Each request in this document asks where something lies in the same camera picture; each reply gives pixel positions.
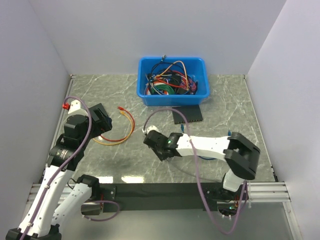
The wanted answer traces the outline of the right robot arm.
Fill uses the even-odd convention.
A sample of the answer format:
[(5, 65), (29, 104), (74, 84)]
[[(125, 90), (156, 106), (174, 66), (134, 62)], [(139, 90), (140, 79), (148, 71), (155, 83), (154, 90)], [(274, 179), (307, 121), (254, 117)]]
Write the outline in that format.
[(256, 178), (261, 150), (239, 132), (223, 137), (188, 136), (173, 132), (166, 137), (155, 128), (145, 130), (144, 135), (143, 143), (161, 161), (196, 155), (226, 162), (229, 170), (220, 187), (220, 195), (226, 200), (237, 195), (244, 181)]

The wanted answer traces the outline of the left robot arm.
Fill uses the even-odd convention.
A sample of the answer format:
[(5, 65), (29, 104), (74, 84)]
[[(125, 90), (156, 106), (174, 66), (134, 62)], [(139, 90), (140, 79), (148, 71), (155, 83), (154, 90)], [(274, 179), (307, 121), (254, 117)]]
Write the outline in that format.
[(64, 225), (82, 204), (102, 198), (99, 179), (83, 174), (66, 199), (60, 200), (89, 141), (110, 131), (112, 120), (101, 103), (85, 110), (74, 100), (64, 108), (68, 110), (64, 132), (49, 152), (40, 188), (23, 221), (8, 231), (7, 240), (60, 240)]

